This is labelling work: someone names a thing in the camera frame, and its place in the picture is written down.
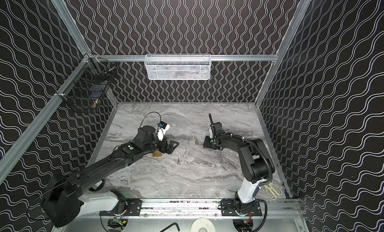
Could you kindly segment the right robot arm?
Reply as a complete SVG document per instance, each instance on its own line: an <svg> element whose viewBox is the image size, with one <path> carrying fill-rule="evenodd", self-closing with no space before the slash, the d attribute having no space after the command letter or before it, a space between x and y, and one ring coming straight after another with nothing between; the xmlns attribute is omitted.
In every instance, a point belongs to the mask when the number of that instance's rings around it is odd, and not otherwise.
<svg viewBox="0 0 384 232"><path fill-rule="evenodd" d="M220 122L211 122L209 136L205 137L204 148L229 149L239 156L244 180L235 194L235 211L245 215L257 203L256 196L262 186L273 181L275 165L261 139L248 139L231 132L225 132Z"/></svg>

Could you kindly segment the brass padlock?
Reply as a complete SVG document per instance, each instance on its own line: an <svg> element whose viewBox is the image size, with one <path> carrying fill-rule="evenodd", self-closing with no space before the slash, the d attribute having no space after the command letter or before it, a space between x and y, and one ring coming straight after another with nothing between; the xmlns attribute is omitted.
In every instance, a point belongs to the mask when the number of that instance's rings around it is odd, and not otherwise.
<svg viewBox="0 0 384 232"><path fill-rule="evenodd" d="M163 156L162 152L160 152L158 150L153 152L153 157L161 157L161 156Z"/></svg>

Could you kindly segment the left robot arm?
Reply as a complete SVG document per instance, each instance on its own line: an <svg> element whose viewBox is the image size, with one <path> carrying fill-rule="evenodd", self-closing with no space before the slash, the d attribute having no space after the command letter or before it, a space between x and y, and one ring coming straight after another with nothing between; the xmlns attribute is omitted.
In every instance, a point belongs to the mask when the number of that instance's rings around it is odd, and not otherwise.
<svg viewBox="0 0 384 232"><path fill-rule="evenodd" d="M135 138L124 143L98 162L69 175L53 176L42 195L43 211L57 228L68 225L85 206L80 197L94 184L112 173L132 165L146 154L159 151L172 154L179 142L159 139L156 129L145 125L138 129Z"/></svg>

